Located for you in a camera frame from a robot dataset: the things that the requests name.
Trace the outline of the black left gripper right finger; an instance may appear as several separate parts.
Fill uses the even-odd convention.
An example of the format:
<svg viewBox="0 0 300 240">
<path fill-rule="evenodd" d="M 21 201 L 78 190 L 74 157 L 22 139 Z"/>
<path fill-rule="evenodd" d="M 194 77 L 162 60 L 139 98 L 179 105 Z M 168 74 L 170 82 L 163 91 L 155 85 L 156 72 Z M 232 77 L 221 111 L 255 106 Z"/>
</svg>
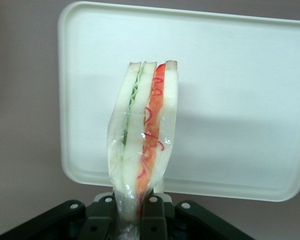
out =
<svg viewBox="0 0 300 240">
<path fill-rule="evenodd" d="M 166 193 L 143 201 L 141 240 L 252 240 L 253 238 L 192 200 L 172 203 Z"/>
</svg>

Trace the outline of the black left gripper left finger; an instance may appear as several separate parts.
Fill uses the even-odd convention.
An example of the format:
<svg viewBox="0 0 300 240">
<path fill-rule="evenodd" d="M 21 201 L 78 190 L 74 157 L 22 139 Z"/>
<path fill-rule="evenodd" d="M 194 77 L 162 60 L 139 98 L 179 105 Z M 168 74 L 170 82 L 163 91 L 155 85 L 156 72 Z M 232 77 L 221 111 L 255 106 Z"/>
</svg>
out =
<svg viewBox="0 0 300 240">
<path fill-rule="evenodd" d="M 2 233 L 0 240 L 113 240 L 116 217 L 111 193 L 89 206 L 72 199 Z"/>
</svg>

